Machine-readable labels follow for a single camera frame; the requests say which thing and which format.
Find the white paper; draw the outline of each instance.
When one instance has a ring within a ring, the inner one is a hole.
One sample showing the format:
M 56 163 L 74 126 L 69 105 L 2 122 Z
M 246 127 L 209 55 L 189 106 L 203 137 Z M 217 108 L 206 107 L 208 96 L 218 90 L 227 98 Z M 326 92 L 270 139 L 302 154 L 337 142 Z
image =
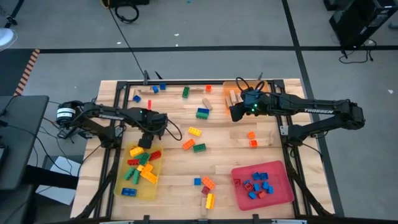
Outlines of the white paper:
M 57 158 L 57 160 L 55 161 L 56 165 L 58 165 L 59 167 L 61 167 L 64 170 L 67 170 L 70 172 L 70 165 L 67 162 L 69 161 L 69 163 L 72 165 L 72 171 L 71 174 L 73 176 L 77 176 L 77 172 L 79 170 L 80 164 L 77 162 L 73 162 L 69 159 L 66 159 L 64 157 L 59 156 Z M 53 165 L 50 169 L 51 171 L 54 172 L 58 172 L 61 174 L 67 174 L 69 175 L 69 173 L 60 170 L 58 167 L 56 167 L 55 165 Z M 46 185 L 40 185 L 37 190 L 37 192 L 40 192 L 43 189 L 46 189 L 48 186 Z M 39 193 L 40 195 L 43 195 L 44 197 L 48 197 L 51 198 L 53 200 L 56 200 L 58 202 L 64 203 L 65 205 L 71 205 L 73 202 L 73 199 L 75 198 L 75 194 L 76 194 L 76 190 L 72 190 L 72 189 L 63 189 L 63 188 L 59 188 L 59 187 L 51 187 L 47 190 L 44 190 L 43 192 Z

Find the green lego brick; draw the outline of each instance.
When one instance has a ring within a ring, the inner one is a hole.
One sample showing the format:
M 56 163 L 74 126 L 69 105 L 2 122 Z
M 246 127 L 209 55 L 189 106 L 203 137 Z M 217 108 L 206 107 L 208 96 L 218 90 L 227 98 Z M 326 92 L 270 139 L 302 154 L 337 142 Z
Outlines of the green lego brick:
M 135 159 L 141 159 L 141 157 L 143 156 L 143 154 L 139 154 L 138 156 L 134 157 Z
M 148 152 L 144 152 L 142 154 L 141 159 L 139 159 L 139 164 L 144 166 L 147 164 L 149 159 L 150 159 L 150 154 Z
M 207 119 L 208 117 L 209 117 L 209 114 L 197 112 L 197 118 Z
M 139 170 L 134 171 L 134 175 L 132 176 L 131 180 L 133 184 L 138 184 L 139 174 L 140 174 Z
M 129 180 L 134 173 L 134 168 L 130 168 L 124 175 L 124 180 Z
M 199 144 L 199 145 L 193 146 L 193 152 L 202 152 L 205 150 L 206 150 L 205 144 Z
M 189 87 L 184 87 L 184 91 L 182 92 L 183 98 L 188 98 L 189 96 Z

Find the wooden tabletop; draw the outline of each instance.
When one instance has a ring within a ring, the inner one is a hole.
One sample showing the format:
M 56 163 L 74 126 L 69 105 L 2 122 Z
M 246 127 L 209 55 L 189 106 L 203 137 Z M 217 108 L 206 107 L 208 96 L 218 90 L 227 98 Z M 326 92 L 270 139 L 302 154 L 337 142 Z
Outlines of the wooden tabletop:
M 285 79 L 287 93 L 304 98 L 300 79 Z M 116 92 L 117 81 L 102 81 L 98 92 L 97 103 L 112 106 Z M 169 133 L 165 133 L 162 140 L 155 140 L 154 144 L 161 144 L 164 148 L 162 171 L 159 176 L 157 196 L 155 200 L 136 200 L 129 197 L 114 197 L 113 220 L 142 220 L 144 215 L 150 215 L 153 220 L 176 219 L 231 219 L 252 218 L 252 214 L 259 214 L 260 218 L 293 218 L 292 204 L 274 205 L 249 211 L 240 211 L 236 204 L 234 187 L 231 182 L 231 169 L 236 167 L 260 164 L 270 161 L 284 161 L 279 138 L 276 118 L 273 116 L 245 116 L 241 121 L 233 123 L 230 115 L 225 113 L 225 99 L 223 86 L 213 85 L 212 92 L 191 92 L 188 99 L 182 98 L 184 86 L 168 85 L 167 90 L 156 95 L 141 94 L 140 103 L 132 102 L 134 90 L 148 90 L 148 86 L 132 86 L 129 96 L 128 108 L 146 108 L 147 100 L 152 100 L 152 110 L 167 113 L 181 129 L 182 141 L 174 140 Z M 204 108 L 202 99 L 206 97 L 213 106 L 208 120 L 196 119 L 197 108 Z M 292 117 L 294 124 L 308 124 L 311 122 L 309 114 L 300 113 Z M 109 124 L 108 120 L 95 119 L 103 126 Z M 193 126 L 201 129 L 200 137 L 188 135 L 188 128 Z M 175 128 L 170 127 L 173 134 L 178 134 Z M 254 131 L 259 147 L 251 149 L 247 133 Z M 269 144 L 269 133 L 275 132 L 275 140 Z M 126 130 L 123 136 L 122 148 L 129 142 L 138 141 L 141 132 L 137 128 Z M 193 153 L 192 150 L 184 151 L 182 144 L 193 138 L 196 142 L 206 144 L 205 152 Z M 304 141 L 314 148 L 318 148 L 316 139 L 307 138 Z M 87 143 L 85 156 L 100 144 L 98 139 L 91 139 Z M 317 152 L 302 146 L 299 147 L 303 172 L 307 187 L 318 201 L 329 212 L 333 212 L 333 205 L 326 182 L 325 172 Z M 109 169 L 113 162 L 114 154 L 111 153 Z M 104 149 L 98 149 L 81 168 L 81 175 L 76 190 L 71 217 L 77 216 L 89 203 L 97 191 L 100 180 L 101 166 L 103 163 Z M 216 195 L 215 207 L 207 211 L 205 217 L 201 216 L 201 193 L 203 186 L 194 186 L 195 177 L 207 175 L 217 185 L 212 192 Z M 103 197 L 101 215 L 105 214 L 108 190 Z M 300 189 L 296 186 L 298 202 L 302 213 L 305 213 Z

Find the blue lego brick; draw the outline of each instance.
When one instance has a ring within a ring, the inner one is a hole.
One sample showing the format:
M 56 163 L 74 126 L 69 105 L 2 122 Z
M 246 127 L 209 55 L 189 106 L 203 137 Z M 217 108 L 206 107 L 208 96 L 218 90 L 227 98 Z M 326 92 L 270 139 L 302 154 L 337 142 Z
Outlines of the blue lego brick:
M 209 109 L 204 109 L 204 108 L 198 108 L 199 113 L 206 113 L 209 114 L 210 110 Z
M 255 173 L 253 174 L 253 179 L 254 179 L 254 180 L 259 180 L 259 179 L 260 179 L 260 174 L 259 174 L 258 172 L 255 172 Z
M 250 192 L 249 193 L 249 197 L 251 197 L 252 199 L 256 198 L 256 194 L 254 192 Z
M 159 92 L 159 89 L 156 86 L 152 86 L 152 89 L 153 89 L 154 93 L 158 93 Z
M 273 194 L 274 193 L 274 187 L 273 186 L 268 186 L 267 193 Z
M 161 83 L 159 86 L 160 90 L 166 90 L 166 83 Z
M 259 191 L 259 190 L 260 190 L 260 185 L 254 184 L 254 191 Z
M 268 184 L 268 182 L 263 182 L 262 183 L 262 186 L 261 186 L 264 190 L 268 190 L 268 188 L 269 188 L 269 184 Z
M 135 101 L 135 102 L 137 102 L 137 103 L 139 103 L 139 102 L 141 101 L 141 97 L 135 95 L 135 96 L 132 98 L 132 100 Z
M 193 184 L 195 184 L 195 185 L 201 185 L 201 179 L 200 179 L 200 178 L 195 178 L 195 179 L 193 180 Z
M 122 195 L 135 197 L 137 195 L 137 190 L 136 189 L 123 188 L 122 189 Z
M 268 173 L 261 173 L 260 177 L 261 177 L 261 180 L 268 180 Z

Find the yellow lego brick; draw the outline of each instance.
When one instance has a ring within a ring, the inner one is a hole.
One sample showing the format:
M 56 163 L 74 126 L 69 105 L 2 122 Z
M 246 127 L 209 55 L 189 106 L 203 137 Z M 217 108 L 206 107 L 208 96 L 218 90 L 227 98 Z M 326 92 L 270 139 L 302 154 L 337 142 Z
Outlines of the yellow lego brick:
M 214 194 L 208 194 L 207 195 L 207 200 L 206 200 L 206 208 L 207 209 L 213 209 L 213 207 L 214 207 L 214 199 L 215 199 Z
M 194 136 L 200 136 L 201 131 L 199 129 L 193 128 L 193 127 L 189 127 L 188 129 L 188 133 L 193 134 Z
M 149 163 L 145 165 L 144 169 L 142 170 L 143 172 L 150 172 L 154 166 L 150 165 Z
M 142 170 L 143 170 L 143 168 L 144 168 L 144 166 L 143 166 L 143 165 L 139 165 L 139 166 L 137 167 L 137 170 L 138 170 L 138 171 L 142 171 Z
M 135 157 L 138 156 L 139 154 L 144 153 L 144 149 L 141 147 L 135 147 L 134 149 L 130 150 L 130 156 Z
M 155 176 L 151 172 L 141 172 L 140 173 L 141 177 L 147 179 L 149 182 L 155 184 L 157 182 L 157 176 Z

